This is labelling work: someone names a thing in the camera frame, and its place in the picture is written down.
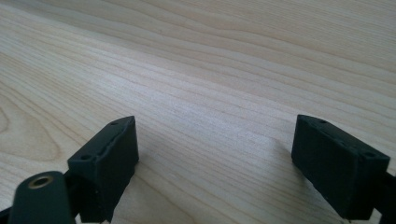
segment table top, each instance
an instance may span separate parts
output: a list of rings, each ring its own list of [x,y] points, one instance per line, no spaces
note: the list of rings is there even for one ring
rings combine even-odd
[[[113,223],[348,223],[291,162],[298,114],[396,173],[395,1],[0,2],[1,209],[134,115]]]

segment wood grain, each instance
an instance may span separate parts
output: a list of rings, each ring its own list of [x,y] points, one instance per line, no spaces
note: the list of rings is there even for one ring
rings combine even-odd
[[[347,223],[291,163],[296,115],[395,174],[395,62],[390,0],[0,1],[0,209],[135,115],[113,223]]]

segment wooden table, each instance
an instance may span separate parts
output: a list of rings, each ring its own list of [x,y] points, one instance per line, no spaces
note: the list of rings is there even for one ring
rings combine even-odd
[[[348,223],[291,163],[297,114],[396,173],[395,1],[0,2],[0,209],[135,115],[113,223]]]

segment black bracket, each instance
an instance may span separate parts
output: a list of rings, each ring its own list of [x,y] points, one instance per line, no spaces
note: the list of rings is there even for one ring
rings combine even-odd
[[[328,121],[297,117],[291,157],[332,208],[349,220],[370,218],[396,223],[396,177],[390,157]]]
[[[69,170],[24,180],[0,224],[111,221],[139,161],[134,117],[107,124],[68,161]]]

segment black object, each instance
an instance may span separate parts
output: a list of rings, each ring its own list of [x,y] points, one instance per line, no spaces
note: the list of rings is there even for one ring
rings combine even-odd
[[[69,171],[24,180],[14,204],[0,212],[0,224],[111,221],[139,160],[134,117],[103,128],[67,162]]]
[[[342,218],[396,223],[396,178],[387,173],[390,157],[329,122],[297,117],[291,157]]]

